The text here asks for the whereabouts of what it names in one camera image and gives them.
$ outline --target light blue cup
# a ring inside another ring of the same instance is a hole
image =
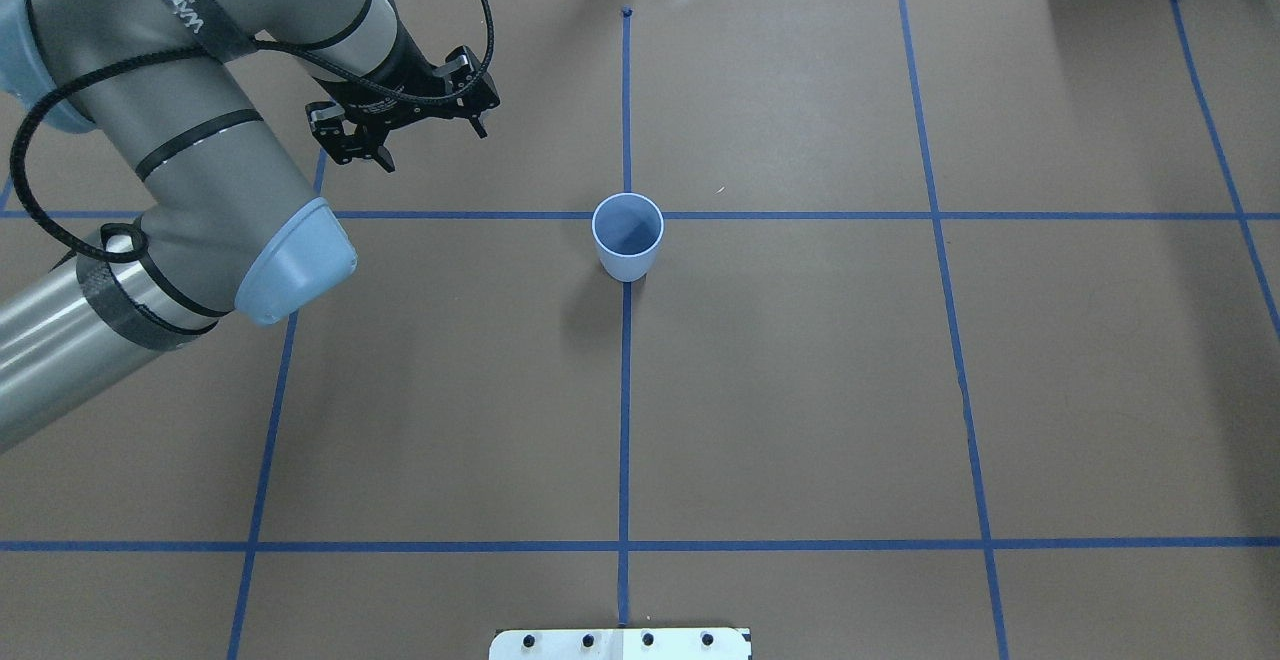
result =
[[[658,258],[664,226],[662,210],[644,194],[620,192],[604,198],[591,214],[595,253],[604,270],[617,281],[644,278]]]

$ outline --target light blue joint cap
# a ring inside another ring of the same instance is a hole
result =
[[[244,274],[236,308],[260,326],[278,324],[356,272],[356,248],[324,198],[275,233]]]
[[[0,0],[0,90],[29,110],[56,87],[31,31],[27,0]],[[88,132],[95,127],[67,100],[54,105],[45,122],[63,132]]]

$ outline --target cup rim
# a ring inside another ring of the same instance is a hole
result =
[[[650,208],[653,208],[653,212],[658,214],[658,237],[654,237],[652,244],[645,247],[645,249],[639,251],[639,253],[634,255],[616,253],[616,251],[613,251],[609,246],[605,246],[604,242],[600,240],[599,233],[595,232],[595,217],[598,217],[598,215],[600,214],[600,208],[603,208],[605,203],[609,203],[609,201],[617,198],[644,200],[645,203],[649,203]],[[667,233],[667,217],[663,217],[662,208],[658,208],[658,203],[654,203],[653,200],[646,198],[646,196],[644,194],[639,194],[639,192],[614,192],[613,194],[609,194],[608,198],[600,200],[600,203],[596,205],[595,210],[593,210],[591,212],[591,237],[593,239],[595,239],[595,247],[599,247],[599,249],[605,251],[605,253],[614,256],[614,258],[639,258],[640,255],[649,253],[649,251],[653,251],[654,247],[658,247],[659,242],[662,242],[663,233]]]

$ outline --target blue tape line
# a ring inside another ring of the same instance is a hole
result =
[[[137,217],[141,210],[54,210],[50,217]],[[1238,214],[1060,212],[1059,210],[941,210],[943,221],[1239,221]],[[452,219],[452,221],[589,221],[589,210],[337,210],[343,219]],[[27,217],[5,210],[4,217]],[[927,210],[672,210],[668,221],[928,221]],[[1251,221],[1280,221],[1280,214],[1244,214]]]
[[[1217,124],[1213,114],[1208,109],[1208,100],[1204,96],[1204,87],[1199,81],[1199,72],[1196,69],[1196,58],[1192,56],[1192,45],[1187,38],[1187,26],[1183,23],[1183,10],[1180,0],[1169,0],[1169,6],[1174,12],[1174,24],[1178,26],[1178,41],[1183,46],[1183,59],[1187,60],[1187,73],[1192,78],[1192,88],[1196,90],[1196,101],[1199,104],[1201,114],[1204,116],[1204,127],[1208,128],[1210,139],[1213,141],[1213,151],[1217,155],[1217,164],[1222,171],[1222,180],[1226,182],[1226,191],[1231,196],[1231,206],[1240,221],[1240,235],[1244,237],[1244,247],[1248,247],[1249,260],[1253,262],[1253,274],[1258,278],[1258,287],[1262,288],[1262,301],[1271,313],[1271,327],[1275,329],[1276,338],[1280,338],[1280,312],[1276,311],[1275,295],[1271,295],[1271,285],[1267,283],[1266,269],[1262,267],[1262,258],[1258,256],[1257,246],[1253,244],[1253,232],[1249,230],[1249,221],[1244,215],[1244,205],[1240,201],[1240,192],[1235,187],[1235,178],[1231,177],[1231,165],[1226,162],[1226,151],[1222,150],[1222,141],[1217,136]]]
[[[613,553],[618,544],[600,541],[493,541],[493,542],[260,542],[260,553],[408,553],[408,554],[488,554],[488,553]]]
[[[622,393],[618,399],[618,624],[631,618],[631,283],[622,283]]]
[[[945,221],[1234,221],[1235,214],[965,212],[943,210]]]
[[[284,408],[284,388],[289,382],[289,365],[293,359],[293,335],[298,329],[298,313],[289,315],[284,331],[284,349],[280,350],[280,368],[275,376],[275,397],[271,400],[271,418],[266,426],[266,441],[262,446],[262,467],[257,473],[257,492],[253,498],[253,514],[248,524],[248,542],[244,550],[244,565],[241,570],[239,592],[236,596],[236,614],[232,617],[230,641],[227,646],[227,660],[239,655],[239,638],[244,628],[244,610],[248,606],[248,590],[253,582],[253,562],[257,555],[257,538],[262,528],[262,509],[266,505],[266,487],[271,478],[271,460],[275,455],[275,435],[280,427],[280,411]]]
[[[590,210],[582,212],[522,212],[522,210],[338,210],[339,219],[380,219],[380,221],[403,221],[404,219],[428,219],[429,221],[589,221]]]
[[[996,550],[1280,547],[1280,537],[1052,537],[995,540],[991,545]]]
[[[631,5],[622,5],[622,192],[631,192]]]
[[[311,182],[311,189],[315,191],[316,194],[320,194],[320,192],[324,191],[324,168],[325,164],[328,162],[329,162],[329,153],[325,153],[324,150],[320,150],[320,153],[316,155],[315,180]]]
[[[115,221],[115,219],[138,217],[142,210],[47,210],[50,217],[82,217],[95,221]],[[26,210],[4,210],[0,217],[27,217]]]
[[[244,542],[137,540],[9,540],[0,553],[243,553]]]
[[[932,214],[925,212],[826,212],[826,210],[764,210],[764,212],[735,212],[735,210],[677,210],[663,212],[668,221],[927,221]]]
[[[635,553],[872,553],[982,550],[980,540],[636,540]]]
[[[938,191],[933,178],[933,157],[929,153],[929,132],[924,123],[924,101],[920,98],[920,78],[915,64],[915,49],[911,42],[910,13],[906,0],[897,0],[899,14],[902,18],[902,42],[906,50],[906,69],[911,82],[911,101],[915,104],[915,132],[920,141],[920,160],[924,164],[924,185],[929,194],[929,212],[933,215],[933,244],[938,255],[938,269],[942,274],[942,297],[947,308],[947,327],[951,331],[951,356],[955,359],[956,382],[960,386],[960,402],[964,409],[965,434],[969,440],[969,471],[973,476],[973,495],[978,505],[978,527],[982,540],[987,544],[983,556],[987,564],[987,590],[991,595],[991,614],[996,624],[996,647],[1001,660],[1009,660],[1009,638],[1005,633],[1005,610],[1000,596],[1000,577],[996,570],[996,551],[991,549],[991,521],[987,515],[987,491],[982,481],[982,460],[978,455],[978,432],[973,423],[973,402],[969,397],[969,377],[964,365],[964,347],[960,344],[960,322],[956,320],[955,294],[951,288],[951,267],[947,262],[946,237],[942,233],[942,215],[938,206]]]
[[[0,553],[243,553],[248,542],[220,541],[0,541]],[[547,541],[262,541],[256,553],[279,554],[506,554],[506,553],[617,553],[613,540]],[[942,540],[632,540],[631,553],[918,553],[1019,550],[1156,550],[1162,547],[1233,549],[1280,547],[1280,536],[1187,537],[1024,537]]]

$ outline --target table surface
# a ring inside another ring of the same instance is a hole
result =
[[[474,1],[399,0],[479,49]],[[0,656],[1280,656],[1280,0],[493,6],[492,136],[392,177],[233,64],[360,269],[0,457]],[[101,133],[32,169],[77,232],[150,203]],[[12,295],[60,253],[0,206]]]

